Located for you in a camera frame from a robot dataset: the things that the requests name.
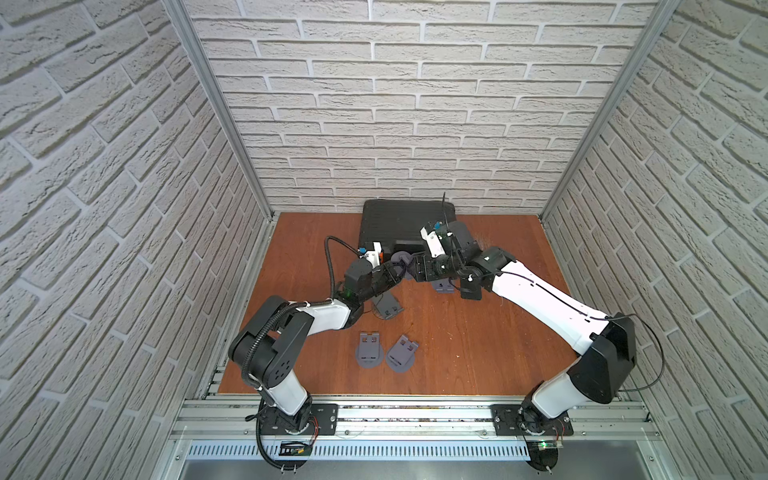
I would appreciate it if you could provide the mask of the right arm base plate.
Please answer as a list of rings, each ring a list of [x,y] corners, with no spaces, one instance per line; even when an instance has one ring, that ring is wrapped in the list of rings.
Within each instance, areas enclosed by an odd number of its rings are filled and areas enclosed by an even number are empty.
[[[497,436],[556,436],[574,435],[568,412],[548,418],[532,405],[493,404],[491,420]]]

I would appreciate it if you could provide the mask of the black phone stand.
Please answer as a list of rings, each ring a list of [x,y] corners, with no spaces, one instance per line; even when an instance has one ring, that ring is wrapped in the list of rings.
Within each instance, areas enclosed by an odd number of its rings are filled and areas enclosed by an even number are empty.
[[[460,295],[462,299],[479,301],[482,299],[483,273],[477,267],[465,267],[458,272]]]

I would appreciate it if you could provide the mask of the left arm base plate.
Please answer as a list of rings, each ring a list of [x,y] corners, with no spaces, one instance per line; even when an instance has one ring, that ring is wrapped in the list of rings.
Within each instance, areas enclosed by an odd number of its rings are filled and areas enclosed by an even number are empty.
[[[333,436],[339,418],[339,405],[319,403],[303,406],[296,414],[288,415],[277,407],[264,407],[257,414],[263,434]]]

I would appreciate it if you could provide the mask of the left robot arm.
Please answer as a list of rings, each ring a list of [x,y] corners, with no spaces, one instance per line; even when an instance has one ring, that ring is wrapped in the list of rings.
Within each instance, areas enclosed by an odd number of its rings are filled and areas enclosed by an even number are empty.
[[[404,279],[411,262],[407,255],[374,267],[360,258],[323,301],[289,302],[278,295],[269,297],[229,346],[229,360],[240,369],[243,383],[284,415],[303,412],[310,395],[294,373],[294,366],[307,338],[350,328],[362,316],[366,302]]]

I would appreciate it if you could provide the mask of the purple-grey phone stand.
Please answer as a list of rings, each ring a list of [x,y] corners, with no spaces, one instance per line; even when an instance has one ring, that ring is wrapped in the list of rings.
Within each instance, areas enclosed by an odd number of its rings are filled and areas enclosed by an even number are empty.
[[[441,294],[452,294],[456,291],[450,279],[434,280],[431,285],[437,293]]]

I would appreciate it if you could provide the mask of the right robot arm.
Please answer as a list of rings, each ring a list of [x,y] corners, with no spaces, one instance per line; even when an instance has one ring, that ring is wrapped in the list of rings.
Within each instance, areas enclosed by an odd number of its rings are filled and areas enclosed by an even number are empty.
[[[542,280],[508,252],[491,247],[471,258],[416,254],[406,267],[417,281],[457,278],[460,293],[479,299],[487,290],[511,301],[557,333],[579,358],[541,383],[523,404],[535,419],[554,419],[587,401],[610,403],[636,365],[635,327],[629,316],[610,316]]]

